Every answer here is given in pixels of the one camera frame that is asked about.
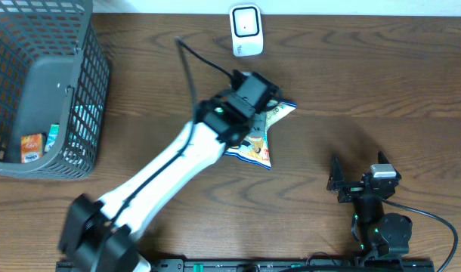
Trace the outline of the colourful snack chip bag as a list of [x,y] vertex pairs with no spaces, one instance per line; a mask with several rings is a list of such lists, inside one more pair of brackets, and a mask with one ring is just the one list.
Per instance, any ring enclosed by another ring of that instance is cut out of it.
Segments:
[[230,147],[225,156],[233,156],[241,161],[271,169],[271,156],[268,147],[268,129],[297,108],[289,101],[272,100],[268,103],[271,110],[255,116],[251,132],[244,137],[238,147]]

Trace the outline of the light teal small box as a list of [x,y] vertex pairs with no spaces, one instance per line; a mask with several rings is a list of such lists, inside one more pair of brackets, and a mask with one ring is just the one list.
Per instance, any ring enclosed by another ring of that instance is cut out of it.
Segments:
[[57,140],[57,135],[59,132],[59,125],[58,124],[52,124],[47,136],[47,141],[45,143],[45,152],[47,153],[55,144]]

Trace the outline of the orange small snack box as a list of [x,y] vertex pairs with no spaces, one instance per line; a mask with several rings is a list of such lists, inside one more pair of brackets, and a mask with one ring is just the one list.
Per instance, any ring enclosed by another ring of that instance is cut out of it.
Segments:
[[34,162],[43,157],[44,153],[44,135],[31,134],[23,136],[20,142],[21,162]]

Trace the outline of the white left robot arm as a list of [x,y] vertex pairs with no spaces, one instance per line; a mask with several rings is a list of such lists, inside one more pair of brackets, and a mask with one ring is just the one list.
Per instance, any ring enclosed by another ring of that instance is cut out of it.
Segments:
[[150,271],[138,251],[164,205],[202,170],[250,133],[282,91],[258,73],[234,71],[234,81],[193,109],[193,118],[155,159],[119,187],[92,201],[78,196],[69,206],[58,248],[81,271]]

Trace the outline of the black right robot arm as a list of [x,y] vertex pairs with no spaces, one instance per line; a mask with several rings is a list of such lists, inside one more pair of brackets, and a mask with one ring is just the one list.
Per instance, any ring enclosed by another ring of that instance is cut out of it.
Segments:
[[383,152],[378,152],[377,157],[378,162],[372,164],[359,181],[346,181],[334,156],[326,186],[328,191],[338,193],[339,203],[349,202],[354,207],[351,232],[363,251],[357,258],[360,266],[368,261],[398,260],[409,252],[412,233],[410,218],[384,212],[383,202],[395,194],[401,175]]

